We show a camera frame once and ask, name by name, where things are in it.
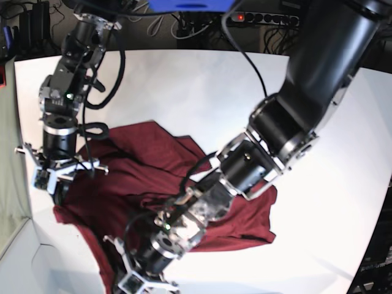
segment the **blue box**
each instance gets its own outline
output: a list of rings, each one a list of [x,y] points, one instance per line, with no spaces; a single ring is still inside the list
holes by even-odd
[[[226,12],[235,0],[149,0],[155,12],[210,11]]]

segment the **blue object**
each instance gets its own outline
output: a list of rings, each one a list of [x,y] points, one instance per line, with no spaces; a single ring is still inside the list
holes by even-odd
[[[6,37],[7,49],[10,50],[13,44],[11,28],[9,26],[5,26],[3,27],[2,31],[4,32],[4,36]]]
[[[226,12],[235,0],[149,0],[156,12],[166,11],[210,11]]]

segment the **silver robotic arm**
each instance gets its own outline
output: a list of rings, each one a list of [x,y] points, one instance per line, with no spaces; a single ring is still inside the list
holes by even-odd
[[[228,13],[235,11],[240,3],[236,1]],[[281,90],[256,106],[248,125],[237,137],[207,157],[216,156],[219,166],[195,186],[186,187],[185,178],[177,198],[156,214],[154,232],[139,248],[130,250],[120,237],[105,237],[124,262],[126,272],[117,283],[119,293],[141,294],[152,288],[178,292],[178,286],[163,277],[170,262],[194,248],[202,240],[208,224],[227,214],[235,197],[252,200],[261,196],[316,144],[317,132],[339,105],[365,48],[392,8],[392,0],[322,0],[319,3],[318,13],[304,26],[298,49],[290,57]],[[85,44],[81,39],[87,36],[87,40],[93,40],[91,36],[96,33],[101,36],[100,32],[112,28],[115,21],[94,10],[79,16],[76,32],[79,37],[73,44],[77,48]],[[36,163],[34,185],[50,194],[56,193],[63,181],[73,180],[75,171],[84,165],[86,169],[93,166],[106,169],[97,159],[73,161],[76,134],[86,135],[75,119],[80,104],[87,103],[83,90],[86,71],[97,69],[103,57],[102,49],[101,41],[94,42],[89,45],[92,53],[84,55],[82,50],[83,57],[76,63],[71,58],[73,53],[68,56],[65,51],[55,74],[42,86],[43,152],[37,153],[29,145],[23,150]],[[58,76],[69,82],[65,86],[63,82],[57,83]],[[89,81],[90,85],[102,89],[95,78]],[[251,192],[263,179],[269,179],[268,184]]]

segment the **black cylinder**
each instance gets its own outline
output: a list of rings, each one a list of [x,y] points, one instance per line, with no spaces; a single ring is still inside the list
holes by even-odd
[[[151,274],[160,274],[173,260],[172,258],[164,257],[152,246],[144,252],[143,258],[146,259],[145,270]]]
[[[61,115],[49,115],[43,127],[43,155],[51,160],[70,159],[76,155],[77,122]]]
[[[250,141],[243,141],[220,165],[226,180],[241,192],[254,186],[272,168]]]
[[[275,100],[265,105],[250,124],[263,136],[275,156],[290,139],[301,133],[301,127]]]
[[[304,25],[296,51],[291,54],[277,97],[306,133],[319,124],[347,76],[355,74],[379,25],[377,15],[364,12],[350,1],[318,2],[320,7]]]
[[[96,33],[96,26],[93,23],[78,21],[73,33],[81,44],[90,44],[92,35]]]

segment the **crumpled garment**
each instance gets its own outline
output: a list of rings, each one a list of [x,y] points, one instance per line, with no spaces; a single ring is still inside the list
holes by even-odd
[[[92,156],[108,165],[109,174],[96,171],[91,179],[81,172],[54,213],[58,222],[79,229],[98,262],[106,292],[111,293],[113,269],[122,268],[123,263],[115,247],[104,243],[103,237],[122,239],[131,211],[161,209],[169,197],[178,194],[182,178],[205,153],[190,137],[173,137],[153,121],[111,129],[108,139],[91,140],[89,145]],[[87,158],[85,148],[80,154]],[[207,163],[198,172],[210,168]],[[276,195],[272,186],[252,201],[235,197],[229,213],[209,224],[201,243],[192,251],[233,251],[272,243],[275,234],[270,232],[269,216]],[[137,248],[148,232],[142,221],[137,222],[127,236],[129,247]]]

